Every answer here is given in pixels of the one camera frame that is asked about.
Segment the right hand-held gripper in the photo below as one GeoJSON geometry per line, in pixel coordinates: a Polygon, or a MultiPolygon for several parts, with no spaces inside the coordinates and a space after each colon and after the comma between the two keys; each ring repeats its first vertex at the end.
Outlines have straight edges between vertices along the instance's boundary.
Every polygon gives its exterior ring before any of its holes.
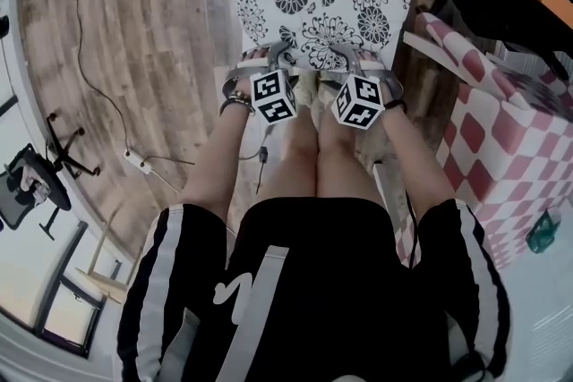
{"type": "Polygon", "coordinates": [[[366,131],[385,110],[404,104],[403,87],[391,71],[359,72],[359,61],[352,47],[335,44],[332,51],[346,59],[346,70],[350,73],[321,72],[319,99],[323,112],[338,124],[366,131]]]}

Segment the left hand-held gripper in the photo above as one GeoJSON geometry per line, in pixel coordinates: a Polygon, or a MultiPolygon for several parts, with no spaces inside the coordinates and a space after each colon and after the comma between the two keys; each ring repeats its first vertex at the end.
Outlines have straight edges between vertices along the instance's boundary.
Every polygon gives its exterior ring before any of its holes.
{"type": "Polygon", "coordinates": [[[296,117],[296,100],[287,69],[279,68],[279,57],[290,44],[279,41],[269,47],[265,67],[242,67],[231,70],[222,92],[229,98],[239,80],[247,79],[251,87],[251,107],[265,124],[283,123],[296,117]]]}

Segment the person's right hand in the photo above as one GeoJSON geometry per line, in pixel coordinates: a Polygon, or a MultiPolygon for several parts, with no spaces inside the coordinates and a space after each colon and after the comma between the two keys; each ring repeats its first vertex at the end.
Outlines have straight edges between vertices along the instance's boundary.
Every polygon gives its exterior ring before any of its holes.
{"type": "Polygon", "coordinates": [[[358,56],[358,61],[360,64],[360,68],[363,71],[382,71],[386,70],[385,64],[378,59],[376,55],[372,54],[360,54],[358,56]]]}

